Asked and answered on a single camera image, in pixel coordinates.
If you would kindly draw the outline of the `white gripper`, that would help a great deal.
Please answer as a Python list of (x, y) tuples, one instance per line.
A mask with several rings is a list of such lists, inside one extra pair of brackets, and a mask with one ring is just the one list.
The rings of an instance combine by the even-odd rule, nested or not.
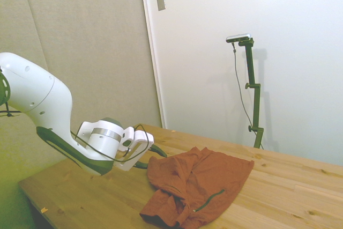
[(159, 156), (164, 158), (167, 157), (167, 154), (161, 148), (154, 145), (153, 135), (142, 130), (136, 130), (133, 135), (133, 141), (128, 146), (124, 146), (124, 143), (120, 144), (118, 152), (122, 151), (126, 153), (126, 155), (121, 158), (116, 157), (117, 161), (115, 162), (115, 167), (123, 171), (129, 171), (132, 167), (147, 169), (148, 163), (141, 162), (139, 159), (149, 150), (149, 148)]

